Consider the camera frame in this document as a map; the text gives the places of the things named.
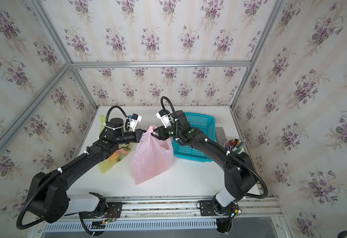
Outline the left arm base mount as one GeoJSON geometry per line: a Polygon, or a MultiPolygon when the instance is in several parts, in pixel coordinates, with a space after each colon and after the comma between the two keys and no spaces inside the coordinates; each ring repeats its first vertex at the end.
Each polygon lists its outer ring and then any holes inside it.
{"type": "Polygon", "coordinates": [[[104,230],[107,224],[115,222],[121,216],[122,202],[100,203],[92,212],[81,212],[79,218],[88,230],[104,230]]]}

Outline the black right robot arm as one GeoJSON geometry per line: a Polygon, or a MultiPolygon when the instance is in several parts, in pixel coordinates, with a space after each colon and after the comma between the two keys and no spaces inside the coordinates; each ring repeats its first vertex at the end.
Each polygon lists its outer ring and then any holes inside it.
{"type": "Polygon", "coordinates": [[[196,149],[223,170],[224,188],[212,198],[212,205],[218,214],[225,213],[233,203],[244,197],[268,197],[268,187],[255,171],[249,155],[228,150],[201,129],[191,126],[185,113],[176,111],[168,97],[161,97],[160,102],[162,109],[157,113],[157,118],[163,125],[154,129],[152,136],[162,141],[172,138],[180,146],[196,149]]]}

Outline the pink plastic bag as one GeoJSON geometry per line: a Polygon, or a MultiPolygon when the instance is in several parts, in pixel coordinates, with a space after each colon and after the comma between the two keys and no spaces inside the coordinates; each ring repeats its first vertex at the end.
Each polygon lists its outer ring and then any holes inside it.
{"type": "Polygon", "coordinates": [[[131,159],[130,168],[136,185],[166,172],[173,164],[172,139],[159,140],[153,136],[156,126],[150,126],[131,159]]]}

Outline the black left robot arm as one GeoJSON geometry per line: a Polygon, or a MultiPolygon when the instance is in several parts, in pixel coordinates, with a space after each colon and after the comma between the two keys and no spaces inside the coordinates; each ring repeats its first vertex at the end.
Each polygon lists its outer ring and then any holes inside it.
{"type": "Polygon", "coordinates": [[[144,130],[136,125],[142,117],[138,114],[124,118],[106,117],[99,139],[66,165],[45,174],[36,174],[29,188],[25,205],[19,212],[16,227],[25,230],[43,221],[54,223],[66,215],[91,213],[103,217],[108,210],[104,196],[90,192],[68,196],[69,188],[95,165],[121,150],[120,145],[139,143],[144,130]]]}

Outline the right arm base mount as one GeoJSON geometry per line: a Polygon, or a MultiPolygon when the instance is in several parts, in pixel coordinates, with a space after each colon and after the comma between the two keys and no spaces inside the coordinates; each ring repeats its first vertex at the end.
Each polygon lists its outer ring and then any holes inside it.
{"type": "Polygon", "coordinates": [[[216,216],[216,230],[220,234],[226,235],[232,229],[233,219],[242,213],[236,202],[232,202],[226,207],[222,207],[215,199],[200,200],[197,201],[195,206],[199,209],[202,217],[216,216]]]}

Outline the yellow-green plastic bag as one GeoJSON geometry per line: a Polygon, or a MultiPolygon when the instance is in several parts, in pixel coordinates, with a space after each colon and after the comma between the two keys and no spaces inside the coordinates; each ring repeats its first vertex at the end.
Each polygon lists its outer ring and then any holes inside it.
{"type": "MultiPolygon", "coordinates": [[[[106,118],[105,116],[100,116],[101,121],[101,129],[100,129],[100,135],[102,131],[105,129],[105,122],[106,118]]],[[[126,126],[124,126],[125,132],[129,131],[129,118],[126,120],[126,126]]],[[[120,162],[123,158],[125,158],[130,152],[131,152],[132,146],[130,144],[124,143],[119,145],[119,150],[117,150],[112,156],[104,160],[99,164],[99,170],[102,174],[105,174],[107,171],[109,171],[113,166],[115,166],[118,162],[120,162]]]]}

